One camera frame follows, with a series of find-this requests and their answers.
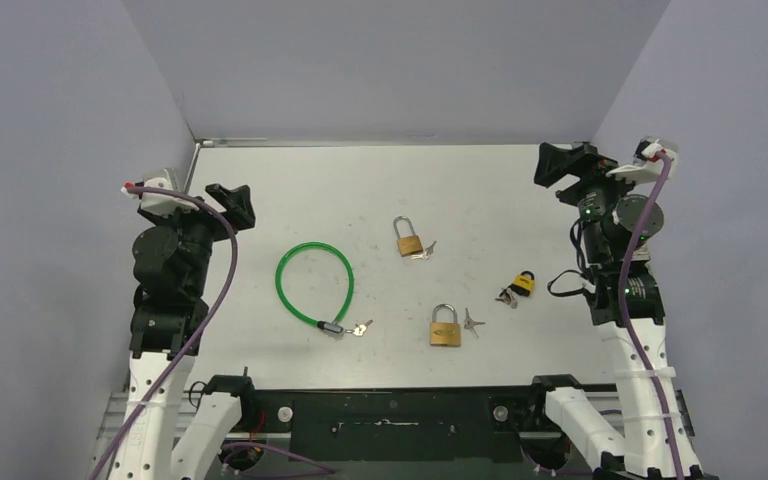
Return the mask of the green cable lock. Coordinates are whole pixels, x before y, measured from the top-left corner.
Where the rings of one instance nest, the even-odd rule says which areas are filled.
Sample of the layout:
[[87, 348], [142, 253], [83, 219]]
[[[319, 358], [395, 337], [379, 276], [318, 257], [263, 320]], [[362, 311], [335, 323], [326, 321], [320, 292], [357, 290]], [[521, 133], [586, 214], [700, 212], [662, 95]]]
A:
[[[309, 285], [305, 289], [292, 287], [287, 293], [284, 285], [286, 269], [296, 259], [316, 260], [319, 253], [339, 262], [345, 273], [328, 282], [325, 274], [315, 274], [310, 267], [307, 271], [311, 276]], [[348, 258], [336, 247], [312, 241], [290, 248], [276, 266], [274, 284], [279, 301], [297, 320], [332, 337], [342, 337], [349, 332], [342, 321], [354, 299], [356, 280]]]

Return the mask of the cable lock keys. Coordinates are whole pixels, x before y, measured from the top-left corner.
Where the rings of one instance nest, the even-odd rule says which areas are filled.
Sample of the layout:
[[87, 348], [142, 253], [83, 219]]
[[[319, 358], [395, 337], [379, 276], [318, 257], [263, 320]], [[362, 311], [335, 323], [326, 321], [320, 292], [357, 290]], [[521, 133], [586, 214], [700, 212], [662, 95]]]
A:
[[356, 324], [353, 328], [347, 329], [345, 333], [356, 337], [362, 337], [373, 322], [373, 319], [369, 319], [366, 322]]

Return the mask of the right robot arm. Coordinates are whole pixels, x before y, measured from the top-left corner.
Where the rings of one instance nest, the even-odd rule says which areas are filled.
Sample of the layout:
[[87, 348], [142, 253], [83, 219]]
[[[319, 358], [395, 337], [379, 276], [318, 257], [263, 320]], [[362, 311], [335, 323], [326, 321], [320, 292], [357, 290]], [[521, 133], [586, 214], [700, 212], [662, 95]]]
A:
[[674, 146], [643, 138], [622, 165], [588, 143], [539, 147], [534, 181], [553, 187], [576, 208], [571, 229], [578, 293], [607, 350], [622, 424], [613, 426], [572, 376], [544, 376], [543, 390], [525, 402], [528, 421], [557, 427], [579, 451], [595, 479], [702, 479], [674, 388], [666, 349], [666, 310], [650, 267], [649, 241], [661, 230], [657, 199], [678, 161]]

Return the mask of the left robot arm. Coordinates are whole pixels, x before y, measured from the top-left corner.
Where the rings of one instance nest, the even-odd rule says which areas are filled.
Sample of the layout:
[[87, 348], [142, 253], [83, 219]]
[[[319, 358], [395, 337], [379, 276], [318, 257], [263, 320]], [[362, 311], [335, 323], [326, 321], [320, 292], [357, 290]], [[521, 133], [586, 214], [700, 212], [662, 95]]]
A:
[[134, 241], [125, 418], [90, 473], [92, 479], [168, 479], [185, 382], [207, 325], [233, 282], [237, 234], [256, 223], [251, 189], [206, 186], [211, 206], [154, 178], [126, 183], [151, 222]]

